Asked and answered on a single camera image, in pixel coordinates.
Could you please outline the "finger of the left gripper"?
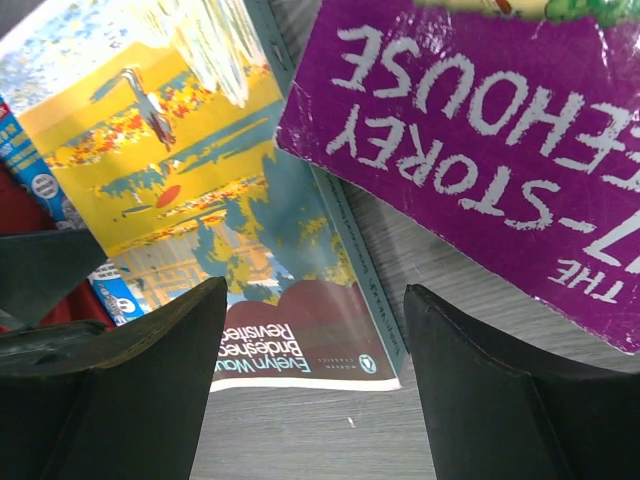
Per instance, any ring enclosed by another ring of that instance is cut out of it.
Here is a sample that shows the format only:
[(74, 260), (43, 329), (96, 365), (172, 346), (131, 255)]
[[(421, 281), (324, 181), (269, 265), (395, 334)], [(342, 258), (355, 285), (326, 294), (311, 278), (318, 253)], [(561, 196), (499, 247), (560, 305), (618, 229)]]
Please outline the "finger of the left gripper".
[(34, 328), (107, 260), (86, 229), (1, 237), (1, 325)]

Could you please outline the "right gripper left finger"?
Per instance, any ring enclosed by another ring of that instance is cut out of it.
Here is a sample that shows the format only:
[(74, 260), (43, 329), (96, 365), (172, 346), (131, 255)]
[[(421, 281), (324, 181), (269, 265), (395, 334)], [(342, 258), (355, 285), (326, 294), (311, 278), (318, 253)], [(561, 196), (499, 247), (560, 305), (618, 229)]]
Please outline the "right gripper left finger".
[(107, 330), (97, 321), (1, 337), (5, 479), (186, 479), (227, 307), (210, 278)]

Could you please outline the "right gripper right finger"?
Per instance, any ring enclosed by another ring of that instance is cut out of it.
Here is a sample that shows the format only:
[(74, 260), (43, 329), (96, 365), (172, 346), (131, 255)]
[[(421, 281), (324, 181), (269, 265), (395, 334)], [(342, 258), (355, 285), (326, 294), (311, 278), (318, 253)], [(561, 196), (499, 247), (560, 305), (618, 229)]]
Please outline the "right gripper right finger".
[(440, 479), (635, 479), (639, 377), (517, 339), (421, 285), (404, 317)]

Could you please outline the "red backpack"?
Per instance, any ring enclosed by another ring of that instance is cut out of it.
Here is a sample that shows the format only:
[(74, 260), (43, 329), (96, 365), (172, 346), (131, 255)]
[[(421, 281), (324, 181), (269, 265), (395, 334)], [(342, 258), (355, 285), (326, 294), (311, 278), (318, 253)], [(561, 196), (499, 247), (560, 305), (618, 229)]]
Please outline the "red backpack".
[(97, 321), (115, 327), (87, 277), (106, 254), (86, 229), (58, 230), (1, 169), (1, 331)]

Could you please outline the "yellow paperback book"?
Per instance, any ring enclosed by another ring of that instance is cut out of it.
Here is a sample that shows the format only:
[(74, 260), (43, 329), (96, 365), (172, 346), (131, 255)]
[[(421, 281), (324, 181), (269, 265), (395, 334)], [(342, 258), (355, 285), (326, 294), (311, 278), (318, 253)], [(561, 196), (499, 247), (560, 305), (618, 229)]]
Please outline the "yellow paperback book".
[(392, 391), (406, 351), (340, 183), (278, 150), (266, 1), (45, 1), (1, 97), (144, 315), (227, 283), (212, 390)]

